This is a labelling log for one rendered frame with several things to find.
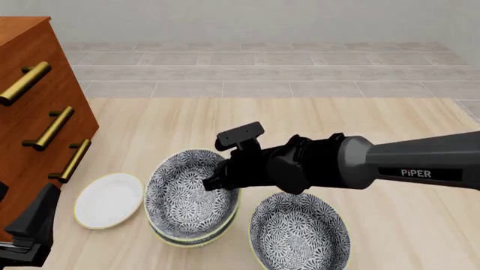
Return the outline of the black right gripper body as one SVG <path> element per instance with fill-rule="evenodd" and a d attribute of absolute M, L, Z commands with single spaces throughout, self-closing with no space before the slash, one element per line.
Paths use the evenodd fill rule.
<path fill-rule="evenodd" d="M 224 188 L 270 186 L 266 173 L 266 156 L 261 148 L 236 149 L 224 169 Z"/>

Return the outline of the white plate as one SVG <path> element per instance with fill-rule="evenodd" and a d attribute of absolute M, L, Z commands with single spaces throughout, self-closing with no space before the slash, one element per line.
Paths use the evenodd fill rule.
<path fill-rule="evenodd" d="M 126 221 L 143 201 L 144 184 L 127 172 L 114 172 L 94 180 L 75 200 L 73 216 L 91 230 L 114 227 Z"/>

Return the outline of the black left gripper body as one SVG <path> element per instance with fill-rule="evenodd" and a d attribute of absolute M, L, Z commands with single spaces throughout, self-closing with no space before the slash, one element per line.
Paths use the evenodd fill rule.
<path fill-rule="evenodd" d="M 16 246 L 13 242 L 0 242 L 0 268 L 42 267 L 50 254 L 52 245 L 48 242 L 31 242 L 29 247 Z"/>

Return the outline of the black patterned bowl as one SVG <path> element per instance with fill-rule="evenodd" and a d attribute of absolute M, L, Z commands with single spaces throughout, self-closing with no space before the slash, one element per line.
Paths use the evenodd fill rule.
<path fill-rule="evenodd" d="M 349 231 L 319 197 L 275 193 L 250 218 L 250 246 L 265 270 L 347 270 Z"/>
<path fill-rule="evenodd" d="M 204 247 L 206 245 L 211 244 L 212 242 L 215 242 L 219 238 L 221 238 L 224 233 L 232 226 L 234 220 L 236 219 L 237 212 L 235 211 L 233 216 L 229 219 L 227 224 L 223 226 L 218 232 L 214 233 L 213 235 L 208 236 L 207 238 L 203 240 L 195 240 L 195 241 L 179 241 L 179 240 L 172 240 L 170 238 L 167 238 L 164 235 L 161 235 L 151 224 L 150 228 L 154 232 L 154 234 L 164 243 L 167 245 L 172 245 L 173 247 L 180 247 L 180 248 L 198 248 L 198 247 Z"/>
<path fill-rule="evenodd" d="M 184 150 L 168 157 L 151 174 L 144 209 L 159 236 L 197 243 L 215 237 L 234 219 L 239 190 L 207 191 L 203 186 L 221 161 L 224 158 L 210 150 Z"/>

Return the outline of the wooden cabinet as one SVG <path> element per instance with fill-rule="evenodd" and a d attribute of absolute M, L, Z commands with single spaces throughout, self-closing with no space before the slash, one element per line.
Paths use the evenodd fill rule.
<path fill-rule="evenodd" d="M 62 186 L 61 173 L 76 151 L 72 143 L 92 139 L 98 122 L 57 40 L 49 17 L 0 17 L 0 94 L 24 73 L 22 67 L 48 62 L 51 71 L 11 106 L 0 105 L 0 231 L 21 215 L 46 184 Z M 22 146 L 36 140 L 54 118 L 50 111 L 75 112 L 44 151 Z"/>

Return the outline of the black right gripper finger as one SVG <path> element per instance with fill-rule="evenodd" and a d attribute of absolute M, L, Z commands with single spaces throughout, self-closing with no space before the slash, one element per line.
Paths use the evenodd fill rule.
<path fill-rule="evenodd" d="M 231 187 L 228 182 L 227 173 L 225 169 L 216 169 L 213 172 L 213 175 L 210 177 L 202 180 L 203 187 L 205 191 L 216 191 L 220 189 L 224 189 L 226 191 L 230 191 Z"/>

